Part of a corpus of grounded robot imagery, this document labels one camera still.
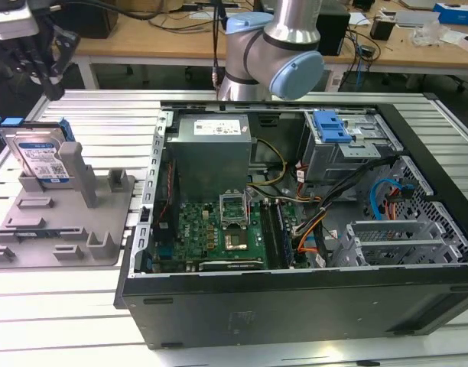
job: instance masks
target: table leg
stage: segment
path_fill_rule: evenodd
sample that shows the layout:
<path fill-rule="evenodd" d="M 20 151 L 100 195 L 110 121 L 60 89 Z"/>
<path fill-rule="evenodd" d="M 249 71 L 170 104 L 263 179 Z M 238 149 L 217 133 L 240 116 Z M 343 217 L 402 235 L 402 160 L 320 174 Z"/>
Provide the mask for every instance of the table leg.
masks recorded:
<path fill-rule="evenodd" d="M 341 80 L 343 80 L 346 69 L 346 65 L 334 65 L 330 68 L 325 89 L 326 92 L 337 92 L 340 89 Z"/>
<path fill-rule="evenodd" d="M 89 58 L 79 57 L 75 58 L 75 63 L 78 64 L 80 68 L 81 78 L 83 79 L 84 87 L 86 89 L 99 89 L 98 80 L 96 74 L 93 71 L 93 66 L 91 65 Z"/>

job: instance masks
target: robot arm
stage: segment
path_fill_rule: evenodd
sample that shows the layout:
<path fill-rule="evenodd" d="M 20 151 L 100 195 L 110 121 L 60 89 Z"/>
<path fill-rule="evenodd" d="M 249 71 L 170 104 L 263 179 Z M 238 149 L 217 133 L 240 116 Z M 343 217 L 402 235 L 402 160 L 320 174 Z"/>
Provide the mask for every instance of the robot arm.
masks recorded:
<path fill-rule="evenodd" d="M 0 61 L 30 75 L 55 101 L 64 94 L 60 79 L 80 36 L 53 24 L 49 14 L 50 0 L 0 0 Z"/>
<path fill-rule="evenodd" d="M 227 21 L 223 100 L 299 99 L 323 73 L 316 51 L 321 0 L 278 0 L 275 16 L 239 13 Z"/>

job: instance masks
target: power supply label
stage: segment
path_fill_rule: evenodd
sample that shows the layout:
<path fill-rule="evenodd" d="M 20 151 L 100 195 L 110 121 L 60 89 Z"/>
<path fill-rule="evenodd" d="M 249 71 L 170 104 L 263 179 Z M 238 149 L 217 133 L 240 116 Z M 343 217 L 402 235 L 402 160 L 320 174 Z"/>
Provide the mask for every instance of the power supply label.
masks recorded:
<path fill-rule="evenodd" d="M 196 120 L 194 135 L 241 135 L 239 120 Z"/>
<path fill-rule="evenodd" d="M 48 183 L 69 181 L 69 174 L 56 158 L 57 149 L 52 143 L 19 143 L 21 154 L 36 178 Z"/>

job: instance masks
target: desk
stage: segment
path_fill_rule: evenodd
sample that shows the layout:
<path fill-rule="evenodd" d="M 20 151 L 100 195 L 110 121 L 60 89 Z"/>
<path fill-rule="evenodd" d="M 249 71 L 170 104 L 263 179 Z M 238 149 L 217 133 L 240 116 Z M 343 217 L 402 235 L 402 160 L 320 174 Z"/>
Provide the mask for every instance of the desk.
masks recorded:
<path fill-rule="evenodd" d="M 28 119 L 49 122 L 65 116 L 83 144 L 84 161 L 93 165 L 97 175 L 105 175 L 111 167 L 125 167 L 136 177 L 125 224 L 124 235 L 130 235 L 138 221 L 139 197 L 161 100 L 214 98 L 212 91 L 69 90 L 56 102 L 41 99 Z M 304 97 L 328 104 L 349 99 L 393 104 L 443 165 L 457 159 L 457 149 L 468 154 L 468 129 L 442 104 L 421 94 L 310 93 Z M 0 222 L 21 189 L 21 169 L 8 152 L 6 148 L 0 155 Z M 448 164 L 447 172 L 468 193 L 466 164 Z M 0 367 L 124 367 L 131 363 L 147 367 L 350 367 L 368 359 L 393 367 L 468 367 L 468 311 L 429 336 L 152 352 L 129 312 L 112 305 L 119 264 L 0 271 Z"/>
<path fill-rule="evenodd" d="M 367 14 L 374 17 L 380 8 L 388 10 L 405 9 L 395 2 L 377 0 Z M 171 15 L 181 18 L 183 14 Z M 160 24 L 165 15 L 154 22 Z M 181 27 L 200 23 L 188 17 L 180 20 L 167 19 L 164 26 Z M 457 31 L 468 32 L 468 27 L 450 26 Z M 369 35 L 370 26 L 352 27 L 358 32 Z M 458 46 L 443 44 L 433 47 L 415 47 L 409 41 L 410 30 L 394 28 L 388 41 L 377 41 L 382 49 L 381 57 L 374 62 L 371 71 L 384 73 L 418 73 L 440 75 L 468 75 L 468 53 Z M 219 36 L 220 65 L 226 57 L 225 36 Z M 326 91 L 336 92 L 343 74 L 353 62 L 353 45 L 346 40 L 338 57 L 324 57 L 325 69 L 330 71 Z M 82 39 L 73 59 L 80 68 L 85 87 L 98 89 L 99 85 L 93 72 L 94 63 L 123 63 L 140 65 L 212 65 L 212 33 L 175 34 L 153 28 L 146 21 L 136 21 L 124 16 L 119 17 L 117 27 L 106 40 Z"/>
<path fill-rule="evenodd" d="M 165 15 L 154 22 L 160 24 Z M 183 13 L 171 15 L 181 18 Z M 205 20 L 185 18 L 179 21 L 167 19 L 165 27 L 183 27 Z M 73 61 L 80 68 L 87 89 L 98 89 L 96 75 L 91 67 L 94 63 L 123 63 L 139 65 L 180 65 L 186 67 L 211 67 L 213 42 L 211 26 L 209 32 L 196 34 L 176 34 L 149 25 L 146 21 L 136 21 L 119 16 L 114 32 L 105 40 L 82 39 Z M 226 36 L 219 35 L 219 64 L 225 65 Z M 327 70 L 346 70 L 353 61 L 350 51 L 345 56 L 324 57 Z"/>

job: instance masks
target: expansion slot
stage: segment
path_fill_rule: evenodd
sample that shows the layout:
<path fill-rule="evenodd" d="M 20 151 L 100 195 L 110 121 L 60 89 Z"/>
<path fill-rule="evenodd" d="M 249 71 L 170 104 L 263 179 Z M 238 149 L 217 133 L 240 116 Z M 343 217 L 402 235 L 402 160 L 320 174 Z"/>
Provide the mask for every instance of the expansion slot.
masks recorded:
<path fill-rule="evenodd" d="M 284 231 L 278 217 L 278 206 L 261 205 L 260 212 L 268 266 L 273 269 L 287 268 L 288 263 L 284 250 Z"/>

